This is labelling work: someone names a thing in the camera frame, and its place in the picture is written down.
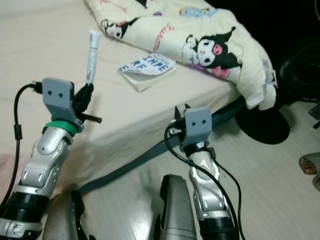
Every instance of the wooden floor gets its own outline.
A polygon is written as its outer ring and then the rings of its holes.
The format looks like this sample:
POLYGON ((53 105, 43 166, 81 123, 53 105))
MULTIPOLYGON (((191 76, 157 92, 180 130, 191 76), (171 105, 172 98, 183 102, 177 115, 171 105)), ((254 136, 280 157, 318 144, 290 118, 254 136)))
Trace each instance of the wooden floor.
MULTIPOLYGON (((312 128, 317 121, 308 115, 313 106, 297 102, 282 108, 291 134, 278 145, 254 141, 235 119, 210 136, 217 160, 240 183, 247 240, 320 239, 320 192, 298 164, 302 155, 320 151, 320 128, 312 128)), ((155 218, 163 207, 159 190, 166 174, 183 176, 192 193, 189 167, 166 152, 84 197, 90 232, 97 240, 152 240, 155 218)), ((236 186, 224 172, 220 181, 236 208, 236 186)))

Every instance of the book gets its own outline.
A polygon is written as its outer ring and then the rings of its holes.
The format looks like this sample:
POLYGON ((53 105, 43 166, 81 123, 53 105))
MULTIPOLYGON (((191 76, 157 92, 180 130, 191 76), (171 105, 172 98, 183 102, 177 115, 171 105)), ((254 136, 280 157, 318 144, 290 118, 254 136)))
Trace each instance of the book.
POLYGON ((176 61, 159 53, 151 53, 139 60, 120 67, 118 71, 137 91, 146 90, 174 71, 176 61))

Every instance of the bed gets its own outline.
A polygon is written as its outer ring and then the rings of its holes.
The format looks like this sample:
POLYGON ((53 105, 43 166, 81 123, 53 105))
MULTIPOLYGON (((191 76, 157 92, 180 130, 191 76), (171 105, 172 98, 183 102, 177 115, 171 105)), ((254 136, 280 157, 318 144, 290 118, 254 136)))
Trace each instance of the bed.
MULTIPOLYGON (((3 33, 0 145, 2 149, 11 149, 13 157, 16 92, 23 85, 45 77, 72 81, 79 90, 86 77, 89 29, 99 31, 99 27, 85 3, 78 1, 2 18, 0 28, 3 33)), ((83 133, 75 136, 55 193, 72 184, 81 187, 114 173, 147 153, 163 140, 175 105, 208 106, 215 113, 240 96, 232 83, 179 63, 170 78, 138 93, 117 69, 147 54, 115 39, 101 37, 95 90, 87 113, 101 117, 102 123, 86 122, 83 133)), ((235 104, 236 108, 244 105, 240 102, 235 104)), ((50 115, 42 96, 26 91, 19 102, 18 116, 23 133, 21 155, 26 160, 50 115)))

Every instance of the black chair base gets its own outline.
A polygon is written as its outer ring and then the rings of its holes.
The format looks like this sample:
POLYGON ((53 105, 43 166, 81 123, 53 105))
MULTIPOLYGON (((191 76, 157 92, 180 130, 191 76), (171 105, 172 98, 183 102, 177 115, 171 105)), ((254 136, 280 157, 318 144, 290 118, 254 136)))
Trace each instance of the black chair base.
POLYGON ((240 129, 252 139, 264 144, 280 144, 290 133, 287 120, 274 109, 260 111, 244 108, 235 116, 240 129))

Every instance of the black cable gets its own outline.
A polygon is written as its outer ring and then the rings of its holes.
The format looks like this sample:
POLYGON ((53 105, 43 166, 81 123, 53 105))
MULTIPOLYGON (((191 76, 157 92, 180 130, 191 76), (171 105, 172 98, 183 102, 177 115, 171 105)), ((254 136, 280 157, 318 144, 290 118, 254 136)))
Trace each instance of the black cable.
POLYGON ((21 131, 21 125, 19 125, 18 122, 18 103, 19 98, 21 94, 24 92, 24 90, 28 88, 34 88, 34 84, 28 84, 20 88, 20 90, 16 93, 14 98, 14 105, 13 105, 13 115, 14 115, 14 135, 16 139, 16 147, 15 147, 15 160, 14 160, 14 166, 13 166, 13 173, 10 181, 9 188, 2 200, 2 203, 0 205, 0 216, 4 213, 5 205, 10 197, 10 194, 12 192, 12 189, 14 188, 14 184, 16 181, 17 171, 18 171, 18 165, 19 165, 19 154, 20 154, 20 140, 22 139, 22 131, 21 131))
POLYGON ((233 218, 233 222, 234 222, 234 228, 235 228, 235 233, 236 233, 236 240, 240 240, 240 236, 239 236, 239 226, 238 226, 238 220, 237 220, 237 215, 234 209, 234 206, 232 205, 232 202, 226 192, 226 190, 222 187, 222 185, 218 182, 218 180, 215 179, 215 177, 208 172, 207 170, 205 170, 204 168, 194 164, 192 161, 189 161, 187 159, 185 159, 183 156, 180 156, 178 153, 176 153, 174 151, 174 149, 171 147, 169 140, 168 140, 168 132, 169 129, 172 128, 173 125, 170 124, 166 127, 165 131, 164 131, 164 143, 166 145, 166 147, 168 148, 168 150, 170 151, 170 153, 172 153, 177 159, 181 160, 182 162, 184 162, 185 164, 188 164, 191 167, 194 167, 195 169, 198 169, 199 171, 203 172, 204 174, 208 175, 208 177, 210 177, 214 183, 218 186, 218 188, 221 190, 223 196, 225 197, 226 202, 229 205, 230 211, 231 211, 231 215, 233 218))
POLYGON ((218 163, 218 161, 216 160, 216 158, 213 158, 213 161, 215 162, 215 164, 222 169, 227 175, 229 175, 229 177, 234 181, 236 187, 238 188, 238 222, 239 222, 239 232, 241 235, 242 240, 246 240, 244 233, 242 231, 242 224, 241 224, 241 202, 242 202, 242 192, 241 192, 241 188, 240 185, 238 183, 238 181, 236 180, 236 178, 228 171, 226 170, 223 166, 221 166, 220 163, 218 163))

